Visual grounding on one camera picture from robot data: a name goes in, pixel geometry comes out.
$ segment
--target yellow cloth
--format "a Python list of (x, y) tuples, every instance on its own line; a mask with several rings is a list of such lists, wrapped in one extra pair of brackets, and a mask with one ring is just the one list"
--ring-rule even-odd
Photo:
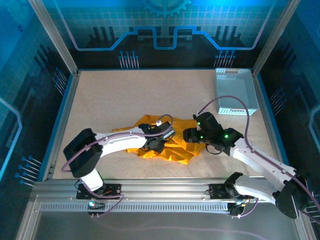
[[(145, 115), (134, 126), (124, 127), (112, 130), (113, 132), (120, 132), (137, 127), (140, 124), (156, 124), (160, 116)], [(170, 122), (170, 118), (165, 116), (161, 119), (164, 123)], [(166, 161), (175, 161), (187, 165), (194, 156), (199, 156), (201, 151), (206, 147), (204, 143), (186, 143), (184, 141), (183, 130), (187, 128), (196, 128), (197, 122), (195, 120), (181, 120), (173, 118), (173, 129), (175, 136), (172, 140), (164, 144), (164, 149), (161, 153), (153, 150), (145, 152), (138, 148), (130, 148), (126, 151), (128, 153), (136, 153), (139, 157), (148, 159), (159, 157)]]

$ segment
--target blue printed backdrop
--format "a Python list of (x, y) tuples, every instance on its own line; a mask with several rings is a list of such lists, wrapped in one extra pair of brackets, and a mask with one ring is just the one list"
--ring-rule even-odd
[[(286, 3), (44, 1), (78, 67), (109, 69), (137, 68), (129, 60), (137, 55), (140, 68), (231, 66), (231, 61), (215, 66), (216, 56), (236, 56), (234, 66), (252, 67)], [(123, 56), (121, 51), (136, 55)]]
[[(301, 1), (261, 71), (289, 163), (320, 195), (320, 1)], [(313, 205), (307, 208), (320, 218)], [(318, 238), (320, 228), (313, 224)]]
[(1, 240), (15, 239), (69, 76), (28, 1), (0, 0)]

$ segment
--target crumpled cloth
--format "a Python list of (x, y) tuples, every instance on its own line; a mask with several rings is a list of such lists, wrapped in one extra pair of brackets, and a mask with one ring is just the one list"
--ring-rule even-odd
[[(113, 129), (112, 131), (126, 131), (137, 127), (140, 124), (155, 125), (159, 117), (160, 116), (144, 115), (134, 126)], [(170, 118), (168, 116), (161, 119), (162, 123), (166, 121), (170, 123)], [(201, 151), (206, 147), (204, 143), (187, 143), (184, 141), (183, 130), (196, 127), (197, 122), (193, 119), (183, 120), (174, 117), (173, 129), (175, 130), (175, 136), (164, 144), (164, 149), (161, 153), (157, 153), (153, 150), (145, 152), (139, 148), (130, 148), (126, 149), (126, 151), (128, 153), (135, 153), (144, 159), (158, 157), (166, 161), (175, 161), (187, 165), (193, 157), (199, 156)]]

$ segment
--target wooden table surface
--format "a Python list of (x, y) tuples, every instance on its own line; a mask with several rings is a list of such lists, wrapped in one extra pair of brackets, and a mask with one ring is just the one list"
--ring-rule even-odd
[[(215, 97), (215, 71), (209, 70), (114, 70), (83, 71), (56, 162), (54, 179), (72, 179), (61, 172), (66, 162), (64, 147), (85, 128), (95, 133), (134, 125), (142, 116), (170, 114), (192, 119)], [(216, 105), (207, 108), (222, 127), (245, 131), (246, 116), (217, 114)], [(248, 138), (257, 148), (274, 156), (260, 110), (250, 118)], [(249, 166), (225, 154), (204, 150), (188, 165), (159, 158), (143, 159), (118, 151), (100, 159), (96, 166), (103, 178), (226, 178), (234, 172), (260, 176)]]

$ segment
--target perforated basket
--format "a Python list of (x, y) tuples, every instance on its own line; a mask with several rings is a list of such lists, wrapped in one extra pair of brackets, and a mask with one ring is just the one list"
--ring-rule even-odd
[[(259, 109), (254, 80), (249, 69), (216, 68), (215, 95), (231, 95), (241, 99), (252, 115)], [(245, 108), (233, 98), (221, 98), (217, 102), (218, 114), (247, 115)]]

